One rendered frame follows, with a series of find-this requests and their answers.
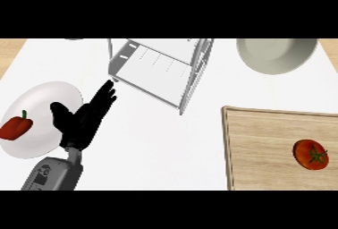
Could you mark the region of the white round plate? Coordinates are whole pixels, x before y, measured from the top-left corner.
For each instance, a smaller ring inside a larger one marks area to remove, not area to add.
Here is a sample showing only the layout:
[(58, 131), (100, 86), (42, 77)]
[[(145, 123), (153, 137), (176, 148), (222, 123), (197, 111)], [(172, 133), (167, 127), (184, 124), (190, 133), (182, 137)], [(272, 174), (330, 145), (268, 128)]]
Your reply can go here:
[(12, 103), (2, 123), (27, 111), (33, 120), (29, 131), (15, 140), (0, 140), (4, 151), (17, 158), (35, 158), (58, 148), (61, 131), (54, 125), (51, 104), (60, 102), (74, 113), (83, 105), (80, 90), (64, 81), (51, 81), (33, 87)]

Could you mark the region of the red bell pepper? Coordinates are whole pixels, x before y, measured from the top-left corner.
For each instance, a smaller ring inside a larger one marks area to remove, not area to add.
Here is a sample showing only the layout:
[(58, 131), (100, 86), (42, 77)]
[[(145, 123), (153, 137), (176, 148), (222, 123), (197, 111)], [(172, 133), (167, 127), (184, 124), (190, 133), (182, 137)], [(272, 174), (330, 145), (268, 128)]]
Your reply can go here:
[(23, 111), (21, 116), (12, 117), (0, 127), (0, 139), (17, 140), (33, 127), (33, 120), (29, 112)]

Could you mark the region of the red tomato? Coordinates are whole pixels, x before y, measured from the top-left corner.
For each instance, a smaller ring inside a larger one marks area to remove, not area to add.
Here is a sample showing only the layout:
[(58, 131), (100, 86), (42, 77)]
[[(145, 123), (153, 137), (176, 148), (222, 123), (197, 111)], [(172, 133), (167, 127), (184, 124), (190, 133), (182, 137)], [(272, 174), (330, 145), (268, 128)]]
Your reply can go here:
[(294, 144), (294, 158), (308, 170), (322, 170), (330, 164), (328, 150), (315, 140), (300, 140)]

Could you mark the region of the pale wooden tray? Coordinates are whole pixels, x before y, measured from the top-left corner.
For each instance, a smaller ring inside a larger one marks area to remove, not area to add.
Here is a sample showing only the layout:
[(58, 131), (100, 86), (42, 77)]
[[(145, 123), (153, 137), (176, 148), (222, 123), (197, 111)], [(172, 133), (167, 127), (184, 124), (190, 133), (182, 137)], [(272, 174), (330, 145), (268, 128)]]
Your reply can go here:
[[(228, 186), (238, 190), (338, 190), (338, 114), (222, 108)], [(330, 164), (306, 169), (294, 144), (315, 140)]]

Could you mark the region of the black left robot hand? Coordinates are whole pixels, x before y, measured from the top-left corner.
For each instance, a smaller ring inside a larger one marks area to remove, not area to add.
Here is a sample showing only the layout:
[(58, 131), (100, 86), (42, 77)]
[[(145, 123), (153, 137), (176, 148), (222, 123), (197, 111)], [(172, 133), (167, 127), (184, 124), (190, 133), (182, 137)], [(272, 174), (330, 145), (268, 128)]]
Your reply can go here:
[(92, 101), (82, 105), (73, 113), (67, 106), (54, 102), (51, 111), (54, 114), (54, 125), (63, 133), (60, 146), (85, 150), (95, 138), (101, 122), (108, 110), (117, 100), (114, 81), (108, 80), (98, 90)]

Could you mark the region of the grey-green round bowl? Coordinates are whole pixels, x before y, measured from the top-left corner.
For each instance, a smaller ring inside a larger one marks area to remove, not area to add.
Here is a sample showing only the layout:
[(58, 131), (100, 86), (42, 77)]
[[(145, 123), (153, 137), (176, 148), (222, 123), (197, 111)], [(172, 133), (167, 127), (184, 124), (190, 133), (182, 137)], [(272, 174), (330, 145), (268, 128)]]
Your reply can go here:
[(318, 47), (317, 38), (238, 38), (237, 48), (246, 65), (268, 75), (296, 70)]

